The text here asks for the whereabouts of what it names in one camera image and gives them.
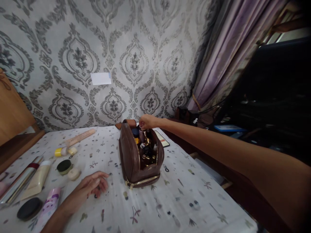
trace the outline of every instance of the white paper note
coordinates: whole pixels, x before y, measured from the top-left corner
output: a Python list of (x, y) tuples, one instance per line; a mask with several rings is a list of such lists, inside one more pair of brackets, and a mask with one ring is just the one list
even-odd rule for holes
[(111, 84), (110, 73), (91, 73), (93, 85)]

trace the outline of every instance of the purple curtain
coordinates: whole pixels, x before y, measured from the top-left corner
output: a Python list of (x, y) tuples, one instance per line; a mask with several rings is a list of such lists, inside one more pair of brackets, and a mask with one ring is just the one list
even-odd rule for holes
[[(257, 41), (262, 39), (285, 3), (286, 0), (232, 1), (213, 51), (206, 66), (201, 66), (199, 74), (202, 73), (202, 76), (197, 78), (193, 90), (201, 107), (206, 109), (206, 103), (211, 98), (219, 98), (219, 91), (224, 90), (237, 69), (240, 71), (241, 67), (245, 67), (258, 47)], [(198, 110), (193, 98), (188, 109)]]

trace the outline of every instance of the brown leather toiletry bag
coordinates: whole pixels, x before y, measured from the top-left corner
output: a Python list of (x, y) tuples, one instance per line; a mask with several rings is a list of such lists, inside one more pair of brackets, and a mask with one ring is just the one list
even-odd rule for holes
[(164, 149), (156, 133), (150, 129), (148, 132), (150, 142), (150, 157), (147, 160), (140, 144), (136, 144), (132, 129), (135, 120), (124, 120), (121, 126), (119, 149), (122, 173), (125, 184), (132, 188), (139, 188), (156, 182), (160, 177), (160, 168), (164, 160)]

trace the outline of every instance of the white tablecloth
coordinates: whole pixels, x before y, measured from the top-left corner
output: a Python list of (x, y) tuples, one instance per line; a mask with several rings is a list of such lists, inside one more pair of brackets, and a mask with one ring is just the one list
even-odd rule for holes
[[(96, 133), (77, 143), (78, 153), (71, 158), (82, 174), (76, 181), (61, 176), (57, 165), (69, 156), (56, 158), (54, 151), (62, 143), (91, 128), (50, 132), (25, 152), (8, 169), (6, 183), (11, 183), (38, 155), (53, 161), (43, 191), (36, 195), (43, 202), (48, 192), (61, 187), (62, 202), (81, 179), (101, 170), (107, 179), (108, 192), (95, 199), (90, 196), (68, 222), (65, 232), (256, 232), (256, 223), (180, 146), (157, 130), (169, 143), (161, 177), (153, 185), (130, 190), (125, 186), (115, 126), (92, 127)], [(0, 210), (1, 232), (31, 232), (37, 216), (27, 222), (17, 219), (19, 201)]]

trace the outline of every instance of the cream tube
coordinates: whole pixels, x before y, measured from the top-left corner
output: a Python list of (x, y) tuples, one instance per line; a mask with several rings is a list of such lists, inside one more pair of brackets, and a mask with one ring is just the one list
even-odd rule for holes
[(41, 192), (45, 179), (49, 173), (51, 166), (50, 161), (43, 161), (34, 176), (32, 177), (26, 191), (21, 197), (21, 201)]
[(77, 142), (79, 142), (79, 141), (81, 141), (81, 140), (91, 136), (95, 132), (96, 132), (95, 129), (90, 129), (90, 130), (88, 130), (88, 131), (86, 131), (86, 132), (84, 132), (82, 134), (79, 134), (79, 135), (77, 135), (77, 136), (75, 136), (75, 137), (73, 137), (71, 139), (68, 139), (65, 142), (65, 144), (66, 144), (67, 148), (69, 148), (69, 147), (73, 146), (74, 144), (76, 144)]
[(54, 188), (49, 192), (48, 198), (46, 199), (43, 209), (41, 211), (38, 223), (34, 230), (34, 233), (42, 231), (50, 217), (53, 215), (58, 207), (58, 200), (61, 193), (61, 188)]

